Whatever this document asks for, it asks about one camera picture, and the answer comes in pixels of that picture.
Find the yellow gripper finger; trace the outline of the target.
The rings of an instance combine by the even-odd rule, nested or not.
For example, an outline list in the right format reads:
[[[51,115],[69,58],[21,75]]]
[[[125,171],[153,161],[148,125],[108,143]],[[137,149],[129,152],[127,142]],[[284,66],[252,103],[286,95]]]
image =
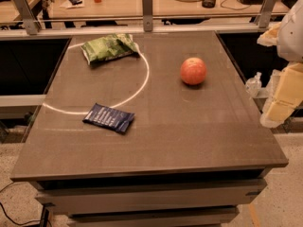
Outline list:
[[[258,39],[257,43],[263,46],[274,46],[277,44],[277,34],[280,29],[280,23],[271,26],[267,31],[262,33]]]
[[[290,62],[279,74],[274,94],[265,102],[260,124],[276,128],[303,102],[303,64]]]

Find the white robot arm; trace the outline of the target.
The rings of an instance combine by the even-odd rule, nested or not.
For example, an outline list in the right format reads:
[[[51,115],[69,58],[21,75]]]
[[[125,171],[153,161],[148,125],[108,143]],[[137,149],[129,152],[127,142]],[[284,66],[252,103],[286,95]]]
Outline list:
[[[288,62],[260,117],[263,127],[276,128],[303,101],[303,0],[297,0],[282,21],[261,34],[257,43],[275,45],[278,56]]]

